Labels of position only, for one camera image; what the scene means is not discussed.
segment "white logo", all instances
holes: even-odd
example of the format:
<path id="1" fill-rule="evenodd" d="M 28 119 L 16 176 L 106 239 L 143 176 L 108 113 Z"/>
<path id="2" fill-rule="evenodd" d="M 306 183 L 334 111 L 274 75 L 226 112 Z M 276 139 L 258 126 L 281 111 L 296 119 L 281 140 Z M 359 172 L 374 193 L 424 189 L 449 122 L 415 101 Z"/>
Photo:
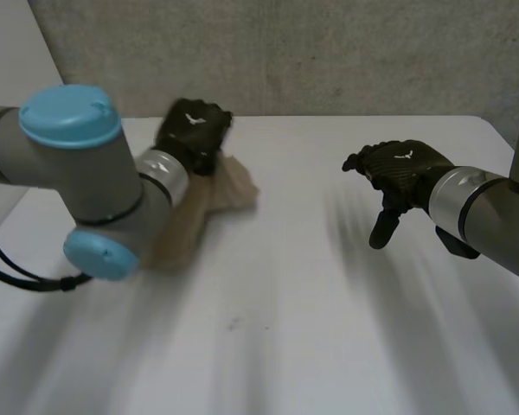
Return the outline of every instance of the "white logo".
<path id="1" fill-rule="evenodd" d="M 409 154 L 406 154 L 405 156 L 394 156 L 394 158 L 412 158 L 413 150 L 409 151 Z"/>
<path id="2" fill-rule="evenodd" d="M 198 118 L 198 119 L 193 119 L 192 117 L 190 117 L 189 114 L 184 114 L 187 116 L 187 120 L 192 124 L 192 125 L 196 125 L 196 124 L 203 124 L 206 122 L 206 120 L 204 118 Z"/>

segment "gray wall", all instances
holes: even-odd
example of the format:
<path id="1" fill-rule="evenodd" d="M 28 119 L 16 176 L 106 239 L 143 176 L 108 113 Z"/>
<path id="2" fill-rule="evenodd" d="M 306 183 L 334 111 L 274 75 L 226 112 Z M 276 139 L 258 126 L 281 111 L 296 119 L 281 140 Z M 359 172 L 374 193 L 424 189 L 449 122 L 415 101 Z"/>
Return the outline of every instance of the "gray wall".
<path id="1" fill-rule="evenodd" d="M 126 116 L 471 114 L 519 125 L 519 0 L 32 0 L 65 82 Z"/>

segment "black cable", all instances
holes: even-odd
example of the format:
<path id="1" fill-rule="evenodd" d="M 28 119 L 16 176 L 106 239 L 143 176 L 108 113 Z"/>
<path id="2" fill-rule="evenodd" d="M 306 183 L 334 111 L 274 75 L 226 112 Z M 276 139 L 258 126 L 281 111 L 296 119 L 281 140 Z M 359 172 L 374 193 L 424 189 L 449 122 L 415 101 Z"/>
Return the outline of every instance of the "black cable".
<path id="1" fill-rule="evenodd" d="M 41 278 L 38 275 L 35 275 L 31 272 L 28 272 L 24 270 L 22 267 L 15 264 L 11 259 L 8 258 L 8 256 L 0 249 L 0 259 L 8 265 L 12 270 L 19 272 L 20 274 L 24 275 L 25 277 L 33 278 L 36 281 L 45 282 L 47 281 L 46 278 Z"/>
<path id="2" fill-rule="evenodd" d="M 21 288 L 27 291 L 58 291 L 59 287 L 57 284 L 38 283 L 36 281 L 28 281 L 26 279 L 14 278 L 5 272 L 0 271 L 0 281 L 3 283 L 13 285 L 14 287 Z"/>
<path id="3" fill-rule="evenodd" d="M 64 277 L 61 279 L 49 279 L 39 277 L 31 272 L 24 270 L 22 267 L 15 264 L 8 256 L 0 249 L 0 259 L 10 268 L 24 275 L 25 277 L 33 278 L 35 281 L 27 281 L 25 279 L 15 278 L 11 275 L 0 271 L 0 281 L 3 283 L 13 285 L 17 288 L 27 291 L 50 292 L 50 291 L 71 291 L 77 286 L 87 283 L 92 278 L 84 273 L 77 277 Z"/>

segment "light blue joint cap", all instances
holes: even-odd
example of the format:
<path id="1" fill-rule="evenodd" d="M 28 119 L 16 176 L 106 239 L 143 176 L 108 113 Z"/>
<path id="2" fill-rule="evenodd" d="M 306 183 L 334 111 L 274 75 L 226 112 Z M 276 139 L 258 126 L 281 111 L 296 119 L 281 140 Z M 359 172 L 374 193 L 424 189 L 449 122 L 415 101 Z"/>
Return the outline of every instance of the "light blue joint cap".
<path id="1" fill-rule="evenodd" d="M 19 124 L 38 144 L 64 150 L 101 146 L 121 130 L 110 97 L 87 85 L 55 86 L 33 95 L 19 111 Z"/>
<path id="2" fill-rule="evenodd" d="M 139 262 L 134 253 L 115 240 L 88 231 L 72 231 L 63 252 L 86 275 L 109 281 L 127 278 Z"/>

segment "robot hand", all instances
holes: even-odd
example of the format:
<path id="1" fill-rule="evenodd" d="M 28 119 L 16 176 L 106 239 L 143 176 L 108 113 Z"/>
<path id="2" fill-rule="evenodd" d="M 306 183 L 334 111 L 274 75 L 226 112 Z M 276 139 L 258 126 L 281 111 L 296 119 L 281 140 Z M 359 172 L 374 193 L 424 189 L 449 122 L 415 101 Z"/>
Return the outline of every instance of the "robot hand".
<path id="1" fill-rule="evenodd" d="M 343 171 L 355 170 L 366 176 L 373 188 L 383 194 L 382 212 L 369 237 L 371 247 L 386 246 L 400 223 L 400 216 L 408 210 L 423 208 L 429 213 L 434 186 L 453 169 L 455 166 L 446 157 L 414 140 L 366 145 L 358 154 L 350 155 Z M 477 251 L 444 229 L 437 227 L 436 234 L 450 253 L 468 259 L 478 257 Z"/>
<path id="2" fill-rule="evenodd" d="M 156 136 L 156 150 L 178 156 L 188 172 L 210 176 L 233 115 L 216 104 L 179 99 Z"/>

